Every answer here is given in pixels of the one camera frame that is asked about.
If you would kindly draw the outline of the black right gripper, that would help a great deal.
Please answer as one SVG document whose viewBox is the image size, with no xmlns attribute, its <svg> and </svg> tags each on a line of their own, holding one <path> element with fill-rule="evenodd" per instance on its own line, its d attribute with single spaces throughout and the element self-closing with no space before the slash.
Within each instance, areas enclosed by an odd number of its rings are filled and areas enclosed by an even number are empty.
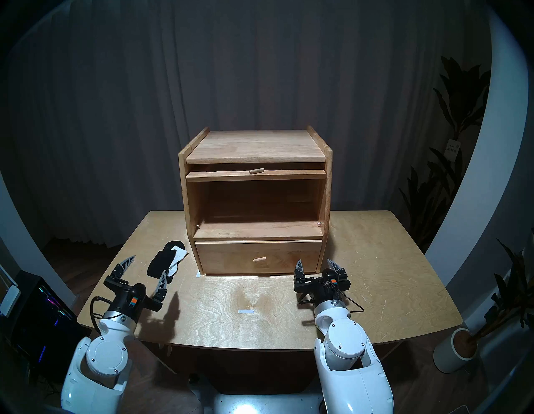
<svg viewBox="0 0 534 414">
<path fill-rule="evenodd" d="M 314 279 L 306 283 L 302 261 L 297 261 L 294 270 L 294 291 L 300 294 L 297 298 L 298 305 L 313 304 L 317 307 L 323 302 L 331 305 L 341 303 L 341 292 L 350 288 L 348 275 L 344 268 L 331 259 L 327 259 L 327 265 L 328 269 L 336 274 L 332 278 L 340 281 L 334 283 L 330 279 Z"/>
</svg>

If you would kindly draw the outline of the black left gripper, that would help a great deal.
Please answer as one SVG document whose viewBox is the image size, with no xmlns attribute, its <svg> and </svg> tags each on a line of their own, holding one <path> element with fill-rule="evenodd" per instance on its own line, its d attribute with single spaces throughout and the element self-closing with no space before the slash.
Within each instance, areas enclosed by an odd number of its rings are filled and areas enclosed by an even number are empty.
<svg viewBox="0 0 534 414">
<path fill-rule="evenodd" d="M 146 294 L 146 287 L 144 284 L 136 283 L 134 285 L 129 285 L 127 281 L 122 278 L 134 259 L 135 256 L 131 256 L 118 263 L 111 274 L 106 277 L 104 285 L 115 293 L 115 298 L 108 310 L 125 315 L 137 323 L 143 309 L 151 311 L 159 311 L 161 309 L 162 302 L 168 292 L 168 270 L 163 271 L 154 291 L 154 296 L 150 298 Z"/>
</svg>

